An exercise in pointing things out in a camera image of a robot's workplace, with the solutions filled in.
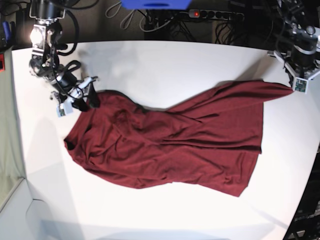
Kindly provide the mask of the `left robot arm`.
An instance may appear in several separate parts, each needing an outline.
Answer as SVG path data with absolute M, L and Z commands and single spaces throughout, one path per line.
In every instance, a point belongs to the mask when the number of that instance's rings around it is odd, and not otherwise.
M 306 93 L 309 82 L 320 75 L 320 28 L 307 18 L 301 0 L 277 0 L 281 19 L 280 33 L 276 35 L 275 50 L 268 55 L 276 58 L 289 76 L 293 91 Z

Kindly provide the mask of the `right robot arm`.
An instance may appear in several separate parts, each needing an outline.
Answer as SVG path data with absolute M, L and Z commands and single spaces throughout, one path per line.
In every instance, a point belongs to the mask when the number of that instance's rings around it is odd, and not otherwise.
M 66 65 L 60 63 L 60 57 L 71 55 L 78 45 L 80 27 L 72 13 L 79 9 L 77 3 L 76 0 L 33 0 L 29 12 L 29 16 L 36 21 L 30 34 L 30 73 L 44 79 L 54 88 L 50 99 L 57 101 L 56 110 L 60 117 L 72 113 L 74 109 L 87 112 L 100 107 L 100 99 L 94 88 L 97 77 L 77 79 L 73 73 L 82 67 L 78 60 L 72 60 Z M 59 42 L 63 33 L 59 21 L 65 16 L 69 16 L 74 25 L 71 50 L 67 50 L 68 46 Z

